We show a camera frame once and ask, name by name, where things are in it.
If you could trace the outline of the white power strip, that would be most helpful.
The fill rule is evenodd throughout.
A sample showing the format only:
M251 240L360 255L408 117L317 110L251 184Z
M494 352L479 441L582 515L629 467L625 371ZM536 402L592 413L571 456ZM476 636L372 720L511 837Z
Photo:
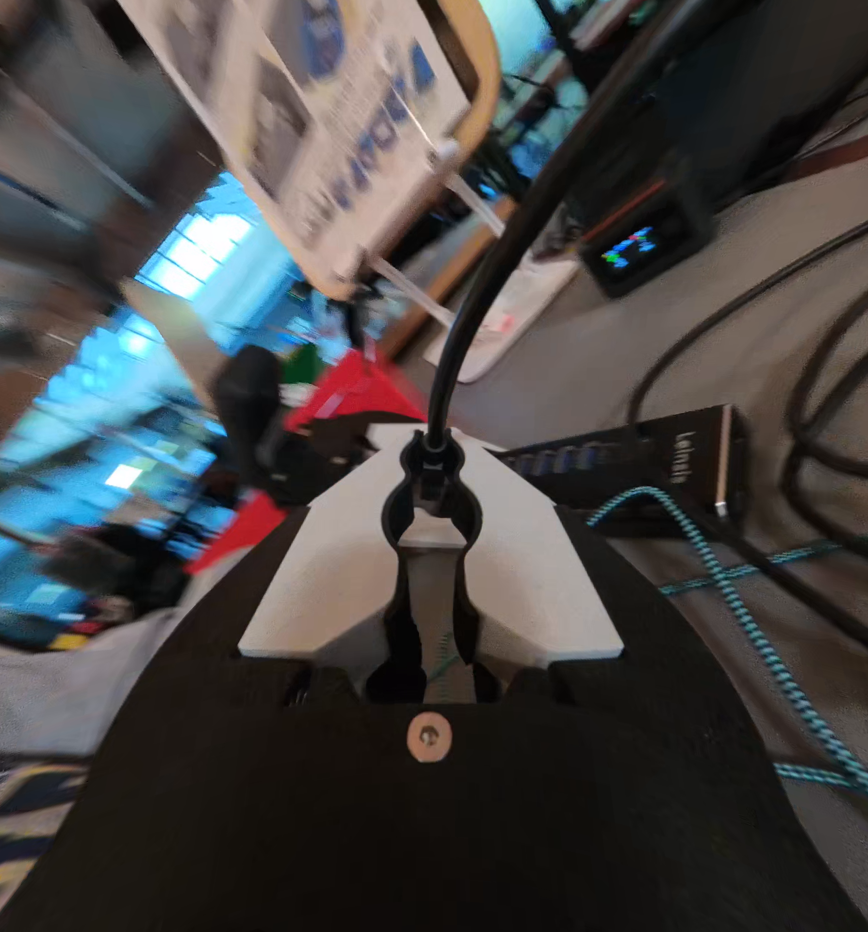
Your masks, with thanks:
M495 299L466 353L458 383L484 377L579 273L578 259L525 257Z

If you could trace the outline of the dark patterned cloth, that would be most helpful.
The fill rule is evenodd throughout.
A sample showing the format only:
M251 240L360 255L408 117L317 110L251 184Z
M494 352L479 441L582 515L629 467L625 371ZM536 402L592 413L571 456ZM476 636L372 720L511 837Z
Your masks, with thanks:
M52 845L90 763L0 756L0 912Z

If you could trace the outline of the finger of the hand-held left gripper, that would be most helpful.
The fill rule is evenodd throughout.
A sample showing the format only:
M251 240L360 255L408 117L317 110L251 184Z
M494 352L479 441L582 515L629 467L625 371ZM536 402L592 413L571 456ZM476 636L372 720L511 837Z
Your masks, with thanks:
M367 428L365 437L374 452L388 449L401 451L414 441L417 434L424 436L425 433L426 425L421 422L372 423Z

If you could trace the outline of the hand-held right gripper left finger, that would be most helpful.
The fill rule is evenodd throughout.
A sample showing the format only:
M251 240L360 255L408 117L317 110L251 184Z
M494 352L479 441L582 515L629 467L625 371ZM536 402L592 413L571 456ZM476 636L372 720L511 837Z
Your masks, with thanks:
M333 666L361 682L423 651L398 543L415 519L418 435L385 448L306 510L238 649L254 659Z

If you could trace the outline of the black usb hub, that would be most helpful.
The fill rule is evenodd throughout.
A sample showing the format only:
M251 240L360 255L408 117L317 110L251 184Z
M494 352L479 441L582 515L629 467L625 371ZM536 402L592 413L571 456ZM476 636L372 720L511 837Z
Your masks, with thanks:
M750 430L731 404L653 418L495 454L557 505L589 516L612 497L665 483L739 530L749 504Z

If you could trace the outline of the red cloth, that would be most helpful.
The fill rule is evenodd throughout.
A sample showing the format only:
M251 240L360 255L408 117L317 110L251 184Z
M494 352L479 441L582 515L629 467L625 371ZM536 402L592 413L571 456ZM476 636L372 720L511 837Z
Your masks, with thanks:
M282 369L281 389L284 389L288 384L285 383L285 367ZM403 379L390 366L367 360L362 354L350 350L337 364L324 371L302 407L282 413L292 427L315 418L369 411L402 414L405 423L422 421L424 414L413 392L404 393L403 388ZM189 564L191 575L199 575L234 551L259 544L286 519L291 510L298 508L278 508L265 493L243 483L241 485L250 491L250 498L239 506L227 529L218 533Z

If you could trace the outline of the black battery charger red stripe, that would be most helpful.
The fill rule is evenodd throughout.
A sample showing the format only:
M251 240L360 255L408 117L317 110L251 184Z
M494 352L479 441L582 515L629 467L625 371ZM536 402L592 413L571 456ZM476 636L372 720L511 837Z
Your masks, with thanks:
M711 203L660 107L614 124L567 195L575 250L607 297L625 297L707 245Z

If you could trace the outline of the person's grey clothing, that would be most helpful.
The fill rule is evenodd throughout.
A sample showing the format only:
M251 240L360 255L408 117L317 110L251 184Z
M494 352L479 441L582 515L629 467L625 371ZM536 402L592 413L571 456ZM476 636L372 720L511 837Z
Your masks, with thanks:
M0 659L0 757L92 756L150 660L248 552L203 570L175 607L114 627L83 648Z

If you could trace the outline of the printed paper sheet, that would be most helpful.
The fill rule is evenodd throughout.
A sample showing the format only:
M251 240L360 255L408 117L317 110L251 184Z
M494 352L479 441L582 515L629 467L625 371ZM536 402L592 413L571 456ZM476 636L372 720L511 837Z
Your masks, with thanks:
M418 2L121 2L313 282L351 280L470 100Z

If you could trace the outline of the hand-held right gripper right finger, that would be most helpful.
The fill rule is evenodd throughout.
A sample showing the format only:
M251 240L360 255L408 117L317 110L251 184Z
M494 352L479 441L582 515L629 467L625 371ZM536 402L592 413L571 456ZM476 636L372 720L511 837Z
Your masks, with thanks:
M507 674L619 657L624 642L551 499L463 433L451 521L463 538L454 638Z

